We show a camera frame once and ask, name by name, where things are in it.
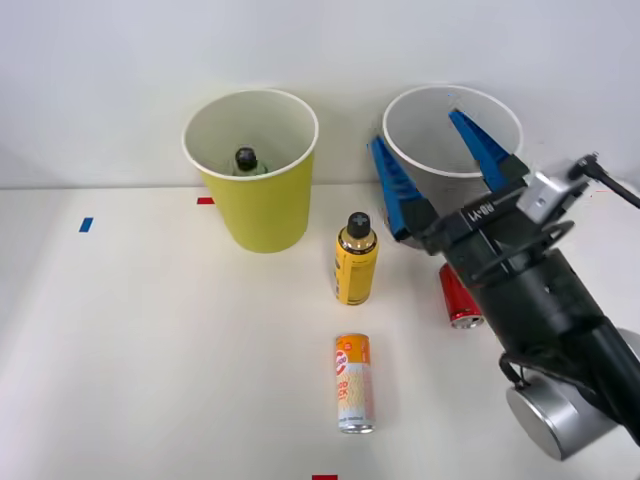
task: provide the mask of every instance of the tape marker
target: tape marker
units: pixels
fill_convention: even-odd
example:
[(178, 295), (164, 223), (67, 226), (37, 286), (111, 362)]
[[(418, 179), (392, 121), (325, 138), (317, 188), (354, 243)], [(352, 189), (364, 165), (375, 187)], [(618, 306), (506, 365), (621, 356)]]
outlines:
[(93, 217), (85, 217), (82, 221), (82, 225), (80, 225), (80, 233), (87, 233), (91, 228), (91, 224), (93, 223)]

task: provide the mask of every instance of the spray can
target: spray can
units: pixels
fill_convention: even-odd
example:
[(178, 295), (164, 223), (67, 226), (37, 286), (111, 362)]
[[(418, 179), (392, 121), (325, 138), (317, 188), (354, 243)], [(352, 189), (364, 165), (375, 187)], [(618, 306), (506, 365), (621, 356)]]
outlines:
[(369, 215), (352, 213), (336, 242), (336, 297), (345, 305), (360, 305), (369, 298), (378, 257), (378, 237)]

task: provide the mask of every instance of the soda can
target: soda can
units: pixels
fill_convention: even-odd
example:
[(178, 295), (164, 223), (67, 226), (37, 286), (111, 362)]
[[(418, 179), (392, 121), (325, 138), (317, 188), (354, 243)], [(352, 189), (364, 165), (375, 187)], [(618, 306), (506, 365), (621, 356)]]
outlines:
[(338, 427), (343, 433), (375, 429), (369, 337), (350, 333), (336, 338)]
[(484, 322), (476, 302), (448, 263), (440, 269), (440, 282), (453, 328), (474, 328)]

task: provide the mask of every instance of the white paper cup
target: white paper cup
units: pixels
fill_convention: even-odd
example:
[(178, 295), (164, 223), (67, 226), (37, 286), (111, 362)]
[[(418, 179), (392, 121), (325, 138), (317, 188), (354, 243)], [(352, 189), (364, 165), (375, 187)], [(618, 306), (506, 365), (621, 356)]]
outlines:
[(451, 120), (465, 112), (507, 152), (521, 154), (522, 125), (502, 102), (456, 85), (430, 85), (403, 93), (384, 112), (389, 150), (440, 215), (488, 192), (477, 162)]

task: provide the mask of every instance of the can lid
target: can lid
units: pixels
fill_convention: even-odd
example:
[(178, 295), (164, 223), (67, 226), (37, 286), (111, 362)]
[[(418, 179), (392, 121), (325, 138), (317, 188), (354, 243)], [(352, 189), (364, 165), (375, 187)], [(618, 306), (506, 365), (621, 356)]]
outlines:
[(243, 172), (249, 172), (258, 166), (256, 152), (251, 147), (239, 148), (236, 152), (236, 164)]
[(355, 212), (349, 216), (347, 233), (353, 238), (364, 238), (371, 232), (371, 220), (369, 215), (363, 212)]

